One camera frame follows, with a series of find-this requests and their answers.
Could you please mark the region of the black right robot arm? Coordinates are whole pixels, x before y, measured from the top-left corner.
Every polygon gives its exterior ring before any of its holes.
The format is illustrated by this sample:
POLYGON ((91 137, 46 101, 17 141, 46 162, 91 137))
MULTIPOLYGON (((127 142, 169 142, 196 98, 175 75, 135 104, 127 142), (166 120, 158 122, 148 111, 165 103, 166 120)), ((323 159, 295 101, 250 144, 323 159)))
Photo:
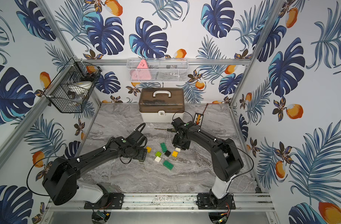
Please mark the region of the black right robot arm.
POLYGON ((181 150, 187 150, 192 142, 197 143, 210 153, 213 171, 216 175, 214 185, 209 193, 199 194, 200 199, 196 201, 198 208, 220 210, 227 206, 230 209, 233 196, 229 193, 229 187, 234 179, 253 170, 254 161, 252 161, 252 167, 249 170, 241 173, 244 162, 240 152, 244 155, 247 155, 247 153, 236 147, 232 139, 224 140, 215 137, 193 121, 184 122, 182 118, 176 117, 176 114, 180 112, 177 111, 172 116, 171 125, 175 130, 173 146, 181 150))

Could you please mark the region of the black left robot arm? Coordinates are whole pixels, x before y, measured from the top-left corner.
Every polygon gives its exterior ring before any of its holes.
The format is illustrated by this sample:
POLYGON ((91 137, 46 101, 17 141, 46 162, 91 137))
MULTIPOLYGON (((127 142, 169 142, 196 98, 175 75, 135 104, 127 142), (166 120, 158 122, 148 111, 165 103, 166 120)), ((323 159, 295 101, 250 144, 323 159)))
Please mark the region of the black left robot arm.
POLYGON ((130 161, 145 161, 147 137, 142 133, 146 123, 140 124, 126 138, 111 137, 107 144, 89 153, 73 158, 55 157, 51 168, 44 174, 42 185, 46 197, 54 205, 69 201, 85 202, 85 209, 121 209, 122 193, 111 193, 101 184, 91 185, 80 181, 87 172, 114 159, 128 158, 130 161))

